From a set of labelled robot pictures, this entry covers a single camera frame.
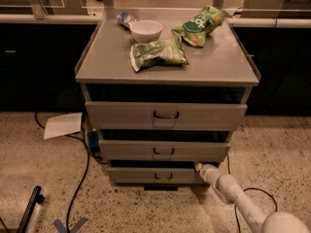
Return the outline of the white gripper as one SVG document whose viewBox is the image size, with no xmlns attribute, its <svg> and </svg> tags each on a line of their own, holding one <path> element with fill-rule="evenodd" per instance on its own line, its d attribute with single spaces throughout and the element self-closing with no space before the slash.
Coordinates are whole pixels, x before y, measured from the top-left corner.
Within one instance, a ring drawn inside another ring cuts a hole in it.
<svg viewBox="0 0 311 233">
<path fill-rule="evenodd" d="M 220 170 L 211 164 L 202 164 L 200 162 L 194 163 L 194 169 L 199 172 L 203 181 L 210 185 L 216 185 L 218 178 L 222 175 Z"/>
</svg>

